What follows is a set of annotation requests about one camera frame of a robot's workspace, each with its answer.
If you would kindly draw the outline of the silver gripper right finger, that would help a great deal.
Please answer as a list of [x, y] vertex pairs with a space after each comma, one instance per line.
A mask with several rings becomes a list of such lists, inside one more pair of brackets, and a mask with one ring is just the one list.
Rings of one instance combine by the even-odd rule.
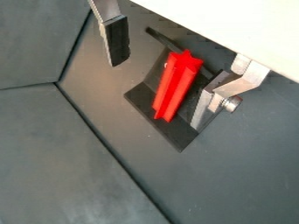
[[202, 132], [221, 111], [233, 113], [243, 99], [239, 94], [258, 88], [270, 69], [239, 54], [231, 72], [222, 71], [201, 91], [201, 98], [191, 118], [191, 126]]

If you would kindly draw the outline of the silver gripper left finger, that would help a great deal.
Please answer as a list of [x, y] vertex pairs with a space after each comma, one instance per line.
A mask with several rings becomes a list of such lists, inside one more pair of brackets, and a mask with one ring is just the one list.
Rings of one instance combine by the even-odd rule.
[[119, 9], [118, 0], [89, 0], [105, 39], [109, 63], [121, 65], [130, 57], [129, 21]]

